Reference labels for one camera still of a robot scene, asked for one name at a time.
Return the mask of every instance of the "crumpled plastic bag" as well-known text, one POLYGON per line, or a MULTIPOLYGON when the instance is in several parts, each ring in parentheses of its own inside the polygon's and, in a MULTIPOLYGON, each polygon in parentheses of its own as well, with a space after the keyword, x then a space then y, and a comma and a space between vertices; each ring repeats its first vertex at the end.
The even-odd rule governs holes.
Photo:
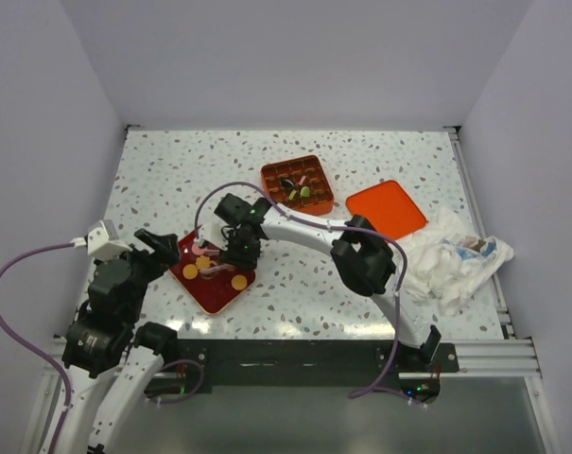
MULTIPOLYGON (((454 315, 500 266, 514 257, 504 241, 479 238, 467 222, 442 207, 421 230, 401 238, 407 255, 403 288, 414 301, 439 299, 442 315, 454 315)), ((398 268, 401 256, 394 259, 398 268)))

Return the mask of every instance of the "white plastic bag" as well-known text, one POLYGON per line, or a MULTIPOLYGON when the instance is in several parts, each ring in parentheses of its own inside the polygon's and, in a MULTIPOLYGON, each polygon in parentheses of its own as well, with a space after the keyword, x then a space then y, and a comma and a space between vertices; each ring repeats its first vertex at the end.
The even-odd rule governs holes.
MULTIPOLYGON (((508 244, 494 236, 480 239, 470 225, 448 208, 399 240, 407 254, 403 288, 418 303, 440 300, 442 315, 454 315, 498 268, 514 257, 508 244)), ((398 265, 401 257, 397 254, 398 265)))

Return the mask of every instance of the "cable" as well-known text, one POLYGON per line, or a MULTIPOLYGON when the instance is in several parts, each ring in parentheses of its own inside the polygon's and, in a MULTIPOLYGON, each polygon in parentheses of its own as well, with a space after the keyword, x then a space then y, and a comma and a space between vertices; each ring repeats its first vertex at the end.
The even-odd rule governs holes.
MULTIPOLYGON (((248 182, 231 182, 231 183, 222 184, 219 187, 217 187, 216 189, 210 191, 210 193, 199 204, 198 210, 195 213, 195 220, 194 220, 194 222, 195 222, 195 236, 196 237, 199 237, 199 215, 201 214, 201 209, 203 208, 205 203, 208 200, 210 200, 210 198, 212 196, 214 196, 216 194, 216 192, 221 191, 222 189, 225 189, 226 187, 229 187, 229 186, 247 186, 247 187, 250 187, 250 188, 254 189, 256 192, 260 193, 265 199, 267 199, 267 201, 269 201, 269 203, 272 205, 272 207, 275 208, 275 210, 277 210, 277 212, 280 215, 285 216, 286 218, 294 220, 296 222, 299 222, 303 225, 308 225, 309 227, 315 227, 315 228, 322 229, 322 230, 328 230, 328 227, 326 227, 323 224, 319 224, 317 222, 313 222, 310 220, 297 218, 296 216, 289 215, 288 213, 286 213, 286 211, 284 211, 277 204, 276 201, 274 201, 265 191, 263 191, 256 184, 248 183, 248 182)), ((386 241, 387 243, 392 245, 399 252, 399 254, 401 255, 401 258, 402 258, 401 273, 399 274, 399 279, 395 283, 395 288, 394 288, 394 296, 395 296, 394 332, 395 333, 394 333, 394 337, 392 340, 392 348, 390 349, 389 359, 387 359, 387 363, 384 366, 384 368, 382 369, 382 372, 380 372, 380 374, 378 375, 376 380, 374 380, 369 386, 364 387, 364 388, 359 388, 358 390, 351 391, 348 394, 348 397, 350 399, 356 399, 358 397, 362 397, 362 396, 364 396, 368 393, 371 393, 373 391, 384 391, 387 389, 387 388, 384 388, 382 390, 378 390, 378 385, 382 381, 382 379, 385 377, 385 375, 389 372, 390 367, 392 367, 392 364, 394 363, 395 357, 397 355, 397 345, 399 344, 399 331, 400 331, 399 330, 399 324, 401 321, 401 301, 399 299, 399 291, 401 290, 401 286, 403 284, 403 279, 404 279, 404 277, 406 275, 406 271, 407 271, 407 255, 406 255, 405 251, 403 250, 403 248, 399 245, 399 243, 397 243, 394 239, 389 238, 388 236, 383 235, 379 232, 376 232, 375 230, 368 230, 368 229, 362 229, 360 227, 349 227, 349 226, 333 226, 333 227, 331 227, 331 230, 339 231, 339 232, 344 232, 344 231, 358 232, 361 234, 378 236, 379 238, 383 239, 384 241, 386 241)))
MULTIPOLYGON (((21 260, 28 258, 32 255, 36 255, 38 253, 46 253, 48 251, 55 251, 57 249, 67 249, 67 248, 73 248, 73 247, 74 247, 74 245, 72 243, 65 243, 65 244, 57 244, 55 246, 47 246, 45 248, 35 249, 33 251, 29 251, 28 253, 22 253, 21 255, 14 257, 6 265, 4 265, 2 268, 0 268, 0 278, 13 265, 15 265, 16 263, 20 262, 21 260)), ((55 428, 55 433, 52 436, 52 440, 50 441, 50 447, 48 449, 49 454, 52 454, 55 450, 55 446, 57 444, 57 441, 59 440, 59 435, 61 435, 61 429, 62 429, 63 423, 65 422, 65 417, 67 416, 67 412, 69 411, 69 407, 71 405, 71 381, 69 380, 69 375, 65 372, 63 367, 54 358, 52 358, 46 352, 42 351, 40 348, 36 347, 31 342, 29 342, 29 341, 25 340, 24 338, 22 338, 21 336, 19 336, 6 323, 6 321, 2 317, 2 314, 0 314, 0 327, 4 330, 4 332, 6 334, 11 336, 15 341, 19 342, 21 345, 23 345, 27 350, 36 354, 38 357, 42 358, 44 361, 48 362, 52 367, 54 367, 57 370, 57 372, 59 373, 59 376, 61 377, 62 382, 65 386, 65 401, 63 404, 64 409, 61 413, 61 416, 59 417, 59 422, 57 423, 57 428, 55 428)))
POLYGON ((172 362, 168 362, 162 369, 160 369, 161 371, 165 371, 166 369, 169 369, 173 366, 178 366, 180 364, 191 364, 195 367, 198 368, 199 370, 199 380, 196 383, 196 385, 193 387, 193 389, 181 396, 181 397, 177 397, 175 399, 169 399, 169 400, 162 400, 161 397, 157 397, 154 399, 149 399, 151 402, 155 402, 156 404, 178 404, 180 402, 184 402, 185 400, 191 398, 193 396, 193 394, 195 394, 197 391, 199 391, 199 388, 201 388, 201 385, 203 383, 203 379, 204 379, 204 372, 203 372, 203 367, 201 367, 201 364, 199 364, 197 361, 194 361, 193 359, 178 359, 176 361, 172 361, 172 362))

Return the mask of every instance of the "speckled tabletop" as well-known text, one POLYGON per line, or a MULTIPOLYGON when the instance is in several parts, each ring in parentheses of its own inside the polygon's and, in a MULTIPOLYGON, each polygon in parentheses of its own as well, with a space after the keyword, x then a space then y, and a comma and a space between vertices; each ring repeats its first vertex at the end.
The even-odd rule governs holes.
MULTIPOLYGON (((193 229, 202 197, 231 181, 260 184, 260 167, 313 153, 321 158, 335 205, 326 218, 349 218, 348 196, 396 180, 429 218, 446 205, 471 221, 446 132, 380 131, 130 131, 105 218, 120 238, 193 229)), ((249 188, 230 188, 255 200, 249 188)), ((215 219, 218 198, 201 221, 215 219)), ((369 299, 339 281, 329 257, 284 242, 264 242, 256 281, 221 313, 206 315, 167 273, 147 292, 140 324, 154 321, 180 338, 390 339, 392 326, 369 299)), ((502 339, 492 288, 480 289, 455 317, 422 305, 445 339, 502 339)))

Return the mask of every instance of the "brown divided box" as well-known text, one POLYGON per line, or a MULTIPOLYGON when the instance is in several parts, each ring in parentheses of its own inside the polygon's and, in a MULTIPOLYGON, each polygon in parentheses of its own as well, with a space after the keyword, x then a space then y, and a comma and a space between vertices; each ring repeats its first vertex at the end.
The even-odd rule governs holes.
POLYGON ((260 175, 270 197, 288 208, 318 216, 329 213, 334 207, 334 193, 327 182, 320 159, 313 154, 282 163, 267 164, 260 169, 260 175), (298 185, 303 176, 306 176, 306 180, 302 185, 298 185), (294 189, 298 194, 293 201, 288 198, 292 189, 282 187, 283 179, 291 180, 296 185, 294 189), (303 186, 308 186, 311 190, 310 197, 301 197, 300 190, 303 186))

